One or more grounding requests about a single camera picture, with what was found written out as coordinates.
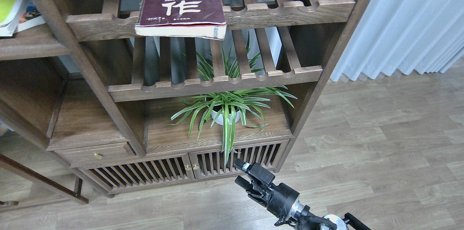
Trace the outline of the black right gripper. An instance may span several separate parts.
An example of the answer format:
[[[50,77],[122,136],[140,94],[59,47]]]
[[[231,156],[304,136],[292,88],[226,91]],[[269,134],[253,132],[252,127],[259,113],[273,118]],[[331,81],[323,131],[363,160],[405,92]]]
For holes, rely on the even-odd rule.
[[[310,207],[299,202],[300,193],[284,183],[273,184],[274,174],[260,164],[237,159],[233,166],[251,180],[248,182],[242,176],[237,176],[234,182],[248,193],[248,197],[275,215],[277,223],[296,223],[300,217],[310,215]]]

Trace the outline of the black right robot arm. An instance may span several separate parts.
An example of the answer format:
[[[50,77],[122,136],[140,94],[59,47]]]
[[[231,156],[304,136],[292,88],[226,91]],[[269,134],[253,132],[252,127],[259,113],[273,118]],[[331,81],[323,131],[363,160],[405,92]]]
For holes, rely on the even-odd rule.
[[[237,159],[233,165],[251,180],[248,182],[238,176],[235,183],[246,190],[248,197],[278,218],[275,226],[290,225],[295,230],[346,230],[351,225],[355,230],[369,229],[350,213],[343,219],[333,214],[324,217],[312,214],[308,205],[299,202],[299,192],[284,183],[275,185],[275,176],[258,163],[249,164]]]

